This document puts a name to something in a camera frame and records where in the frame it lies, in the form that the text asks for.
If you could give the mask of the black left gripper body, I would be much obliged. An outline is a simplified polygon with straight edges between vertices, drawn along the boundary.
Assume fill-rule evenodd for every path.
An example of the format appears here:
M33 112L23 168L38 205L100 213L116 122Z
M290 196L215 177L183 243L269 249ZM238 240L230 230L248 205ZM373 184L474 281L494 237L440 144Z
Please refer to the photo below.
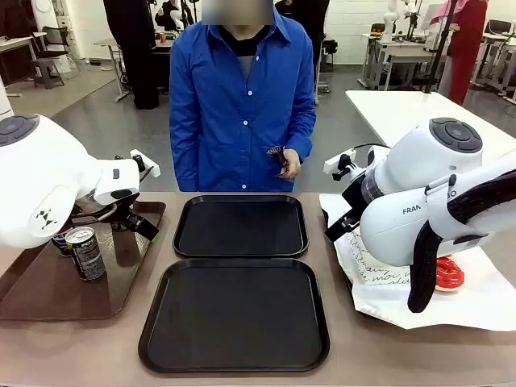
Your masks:
M114 231L136 232L141 225L141 217L133 211L135 199L122 199L97 212L94 217L100 223L109 223Z

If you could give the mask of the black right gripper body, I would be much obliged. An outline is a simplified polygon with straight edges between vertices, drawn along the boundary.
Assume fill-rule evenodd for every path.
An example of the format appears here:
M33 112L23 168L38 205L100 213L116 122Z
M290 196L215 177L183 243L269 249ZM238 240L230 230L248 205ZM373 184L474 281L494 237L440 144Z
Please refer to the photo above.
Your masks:
M366 208L366 200L362 194L362 182L364 177L355 178L343 191L342 196L351 209L345 214L352 221L359 221Z

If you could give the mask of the person's left hand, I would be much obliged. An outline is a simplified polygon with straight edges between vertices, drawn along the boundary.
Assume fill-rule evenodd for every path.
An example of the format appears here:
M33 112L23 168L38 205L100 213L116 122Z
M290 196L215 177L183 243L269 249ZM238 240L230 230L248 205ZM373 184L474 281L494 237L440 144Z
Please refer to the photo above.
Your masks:
M279 178L293 180L301 172L302 163L298 153L294 149L285 148L283 150L285 164L281 169Z

